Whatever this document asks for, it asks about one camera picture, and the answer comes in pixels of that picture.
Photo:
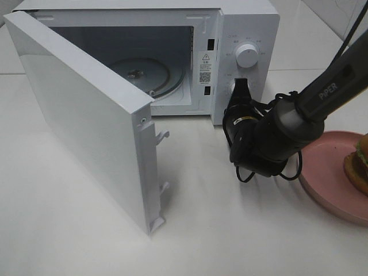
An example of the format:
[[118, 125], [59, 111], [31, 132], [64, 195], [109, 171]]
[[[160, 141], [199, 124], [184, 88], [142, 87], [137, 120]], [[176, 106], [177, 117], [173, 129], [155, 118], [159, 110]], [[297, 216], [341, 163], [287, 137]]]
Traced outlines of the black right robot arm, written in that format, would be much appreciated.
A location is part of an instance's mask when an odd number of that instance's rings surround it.
[[235, 79], [235, 86], [224, 110], [223, 131], [229, 146], [229, 160], [236, 167], [264, 177], [295, 176], [282, 172], [288, 159], [317, 140], [324, 132], [324, 121], [335, 110], [367, 89], [367, 33], [302, 92], [278, 93], [269, 103], [252, 99], [247, 78]]

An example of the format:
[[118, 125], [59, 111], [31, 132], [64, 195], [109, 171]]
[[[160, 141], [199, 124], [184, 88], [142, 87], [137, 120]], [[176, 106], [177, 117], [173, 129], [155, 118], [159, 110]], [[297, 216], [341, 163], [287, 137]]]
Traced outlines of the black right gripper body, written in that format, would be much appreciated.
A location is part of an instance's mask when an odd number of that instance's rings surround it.
[[232, 144], [239, 129], [247, 123], [258, 122], [276, 104], [276, 100], [261, 103], [250, 96], [232, 95], [223, 117], [223, 131], [228, 144]]

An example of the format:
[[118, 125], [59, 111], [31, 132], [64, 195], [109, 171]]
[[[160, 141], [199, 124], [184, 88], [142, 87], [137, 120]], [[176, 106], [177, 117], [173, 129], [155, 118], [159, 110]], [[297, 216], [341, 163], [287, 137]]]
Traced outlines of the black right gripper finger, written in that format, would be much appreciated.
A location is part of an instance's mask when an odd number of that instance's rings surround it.
[[250, 101], [251, 94], [247, 78], [235, 78], [231, 98], [234, 101]]

